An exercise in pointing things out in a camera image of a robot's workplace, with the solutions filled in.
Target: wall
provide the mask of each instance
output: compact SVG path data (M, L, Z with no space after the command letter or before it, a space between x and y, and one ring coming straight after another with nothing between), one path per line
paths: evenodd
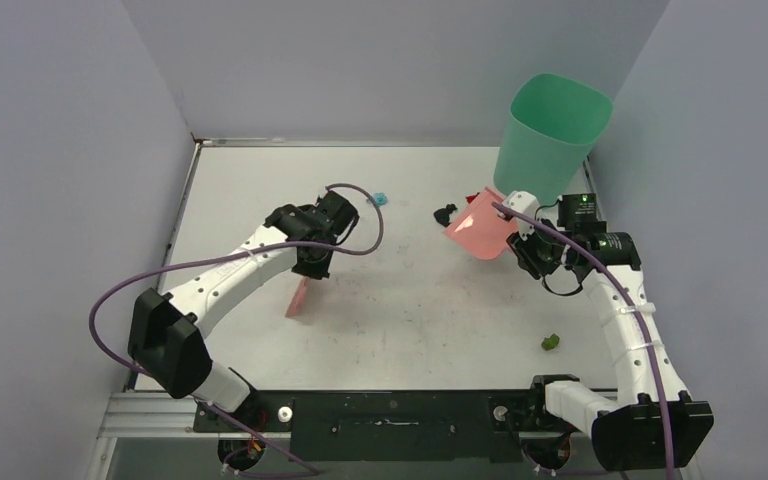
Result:
M0 1L0 479L83 478L125 378L87 312L160 263L191 153L117 0ZM120 351L127 304L102 314Z
M768 2L670 2L594 164L670 358L713 405L707 478L768 478Z
M498 145L531 76L613 97L668 0L123 0L200 137Z

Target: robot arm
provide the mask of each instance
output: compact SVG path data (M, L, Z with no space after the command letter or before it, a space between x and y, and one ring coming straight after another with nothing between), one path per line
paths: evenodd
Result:
M315 205L285 205L266 218L231 254L286 241L334 245L357 222L354 206L335 192ZM253 387L210 358L204 340L219 321L269 279L285 270L328 277L333 252L316 247L280 248L226 262L164 294L143 292L134 304L128 353L173 398L193 395L235 412Z
M537 199L527 192L513 192L505 206L534 217ZM535 378L532 385L548 415L563 419L591 438L594 451L607 470L663 468L664 431L658 410L659 396L646 349L655 349L666 401L670 410L676 466L685 466L713 425L707 402L693 401L667 356L643 288L643 271L633 240L627 233L608 232L596 214L594 195L565 195L559 201L558 226L564 236L598 258L622 285L635 305L618 295L608 278L574 250L517 220L518 232L508 238L518 264L534 279L563 265L572 271L590 298L614 366L617 400L608 400L570 375ZM555 228L548 220L544 225ZM644 340L634 316L642 314L651 344Z

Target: trash can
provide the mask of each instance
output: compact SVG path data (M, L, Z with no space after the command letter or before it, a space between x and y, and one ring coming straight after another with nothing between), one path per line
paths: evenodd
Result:
M605 131L613 103L602 92L544 73L511 103L493 184L507 195L525 190L554 203Z

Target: dustpan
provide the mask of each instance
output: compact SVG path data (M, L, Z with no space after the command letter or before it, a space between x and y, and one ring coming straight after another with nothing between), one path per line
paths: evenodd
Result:
M504 199L499 193L484 187L484 191L443 233L473 257L493 260L509 249L506 240L517 231L516 222L500 217L492 205L493 202L502 203Z

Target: white table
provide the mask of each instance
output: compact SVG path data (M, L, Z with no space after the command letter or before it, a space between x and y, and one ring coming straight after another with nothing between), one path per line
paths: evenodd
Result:
M335 255L331 278L311 281L303 313L284 318L299 277L279 275L235 308L207 340L212 357L260 389L525 388L536 374L571 373L615 388L590 302L559 298L519 270L512 254L482 262L447 239L432 216L492 183L489 147L210 147L195 169L171 263L236 248L273 209L350 182L384 192L385 236L366 257ZM586 191L582 172L569 192ZM370 245L373 209L340 191L361 221L347 242ZM198 271L173 272L170 288ZM549 279L574 287L563 270ZM546 352L544 337L560 347ZM137 390L157 390L141 377Z

